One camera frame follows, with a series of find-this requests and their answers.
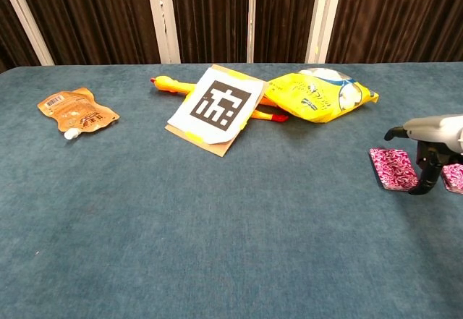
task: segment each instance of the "chip bag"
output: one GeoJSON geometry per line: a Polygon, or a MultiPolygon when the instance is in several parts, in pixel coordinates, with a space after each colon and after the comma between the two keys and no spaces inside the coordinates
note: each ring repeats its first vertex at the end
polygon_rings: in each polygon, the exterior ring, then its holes
{"type": "Polygon", "coordinates": [[[325,123],[364,103],[376,103],[379,95],[340,72],[312,68],[271,80],[266,97],[299,118],[325,123]]]}
{"type": "Polygon", "coordinates": [[[110,108],[96,103],[87,88],[54,93],[37,107],[58,122],[58,129],[68,140],[76,138],[81,132],[94,132],[106,127],[119,118],[110,108]]]}

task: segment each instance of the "table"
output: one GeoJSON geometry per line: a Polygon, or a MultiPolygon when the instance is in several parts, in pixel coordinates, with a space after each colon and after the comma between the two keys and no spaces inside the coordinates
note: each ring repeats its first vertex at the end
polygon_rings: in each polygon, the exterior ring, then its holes
{"type": "Polygon", "coordinates": [[[462,113],[463,63],[225,64],[270,80],[337,69],[379,93],[328,124],[250,120],[219,158],[164,129],[208,64],[0,75],[0,318],[461,318],[463,199],[384,190],[392,126],[462,113]],[[37,103],[91,89],[121,118],[66,141],[37,103]]]}

